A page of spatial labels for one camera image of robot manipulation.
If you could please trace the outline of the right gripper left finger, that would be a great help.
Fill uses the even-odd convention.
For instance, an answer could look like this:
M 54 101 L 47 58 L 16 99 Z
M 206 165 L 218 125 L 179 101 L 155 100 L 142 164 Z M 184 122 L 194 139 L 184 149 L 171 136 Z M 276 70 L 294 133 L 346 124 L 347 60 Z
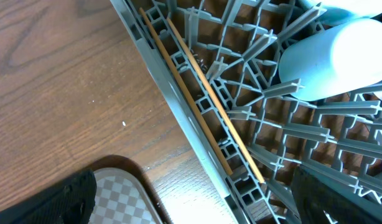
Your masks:
M 91 169 L 77 172 L 0 211 L 0 224 L 87 224 L 95 206 L 96 190 Z

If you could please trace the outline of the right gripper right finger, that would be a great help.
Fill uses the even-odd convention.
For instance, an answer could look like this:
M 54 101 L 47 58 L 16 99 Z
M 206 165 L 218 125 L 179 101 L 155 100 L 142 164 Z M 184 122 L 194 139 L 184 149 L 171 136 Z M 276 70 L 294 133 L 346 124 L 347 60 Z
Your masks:
M 299 166 L 294 170 L 292 195 L 302 223 L 382 223 L 382 206 L 363 199 L 330 178 Z

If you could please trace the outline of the light blue cup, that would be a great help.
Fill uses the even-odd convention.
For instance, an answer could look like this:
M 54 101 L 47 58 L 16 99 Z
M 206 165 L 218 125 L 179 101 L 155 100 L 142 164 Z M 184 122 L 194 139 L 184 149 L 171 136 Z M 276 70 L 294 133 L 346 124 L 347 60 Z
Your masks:
M 300 80 L 303 101 L 357 90 L 382 81 L 382 23 L 357 19 L 298 41 L 279 61 L 281 82 Z

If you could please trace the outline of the wooden chopstick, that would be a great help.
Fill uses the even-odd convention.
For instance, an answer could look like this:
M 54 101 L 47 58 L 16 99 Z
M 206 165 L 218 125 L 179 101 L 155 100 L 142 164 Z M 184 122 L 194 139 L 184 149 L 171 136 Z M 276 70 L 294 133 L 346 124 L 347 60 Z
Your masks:
M 253 172 L 253 174 L 255 175 L 257 180 L 259 181 L 259 183 L 264 184 L 265 180 L 263 178 L 263 175 L 259 171 L 253 158 L 251 157 L 250 153 L 248 152 L 245 144 L 243 143 L 242 139 L 240 138 L 240 135 L 238 134 L 235 127 L 233 126 L 233 124 L 232 124 L 230 118 L 228 117 L 226 111 L 222 107 L 220 100 L 217 98 L 217 96 L 216 96 L 215 92 L 213 91 L 212 87 L 210 86 L 208 80 L 205 78 L 205 75 L 203 74 L 202 69 L 199 67 L 197 61 L 195 60 L 191 51 L 189 50 L 189 48 L 187 47 L 187 45 L 183 41 L 181 35 L 179 34 L 178 30 L 175 28 L 175 25 L 173 24 L 171 19 L 169 17 L 167 17 L 166 20 L 167 20 L 170 28 L 172 29 L 175 37 L 179 41 L 180 46 L 182 47 L 183 51 L 185 52 L 186 56 L 188 57 L 191 65 L 193 66 L 194 70 L 196 71 L 196 73 L 197 73 L 199 79 L 201 80 L 203 86 L 208 91 L 209 97 L 213 101 L 213 104 L 216 106 L 220 116 L 223 118 L 223 120 L 224 120 L 226 126 L 228 127 L 229 132 L 231 133 L 233 139 L 235 140 L 235 142 L 239 146 L 239 149 L 240 149 L 242 155 L 244 156 L 244 158 L 246 159 L 246 161 L 248 162 L 251 171 Z
M 189 104 L 191 110 L 193 111 L 200 127 L 202 128 L 203 130 L 203 133 L 204 135 L 206 136 L 206 138 L 208 139 L 208 142 L 210 143 L 212 149 L 214 150 L 220 164 L 222 165 L 222 167 L 224 168 L 225 172 L 227 175 L 232 175 L 233 172 L 232 172 L 232 169 L 231 167 L 229 166 L 227 160 L 225 159 L 224 155 L 222 154 L 221 152 L 221 149 L 219 148 L 217 142 L 215 141 L 215 138 L 212 134 L 212 132 L 210 131 L 207 123 L 205 122 L 201 112 L 199 111 L 197 105 L 195 104 L 190 92 L 188 91 L 183 79 L 181 78 L 179 72 L 177 71 L 176 69 L 176 66 L 175 64 L 173 63 L 170 55 L 168 54 L 167 50 L 165 49 L 164 47 L 164 44 L 162 43 L 162 41 L 160 40 L 157 32 L 155 31 L 155 29 L 153 28 L 153 25 L 151 24 L 150 20 L 148 19 L 146 13 L 144 12 L 144 10 L 140 7 L 139 8 L 139 12 L 140 14 L 142 15 L 144 21 L 146 22 L 146 25 L 149 29 L 149 31 L 151 32 L 152 34 L 152 37 L 153 39 L 155 40 L 165 62 L 167 63 L 167 65 L 169 66 L 169 69 L 170 71 L 172 72 L 178 86 L 180 87 L 181 91 L 182 91 L 182 94 L 185 96 L 185 99 L 187 100 L 187 103 Z

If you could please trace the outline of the light blue bowl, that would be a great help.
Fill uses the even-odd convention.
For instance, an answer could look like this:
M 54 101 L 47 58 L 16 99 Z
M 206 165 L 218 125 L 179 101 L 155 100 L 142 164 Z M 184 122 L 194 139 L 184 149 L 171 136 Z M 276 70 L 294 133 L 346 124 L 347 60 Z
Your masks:
M 319 17 L 322 24 L 337 26 L 354 19 L 372 18 L 382 13 L 382 0 L 298 0 L 305 10 L 321 3 L 327 11 Z

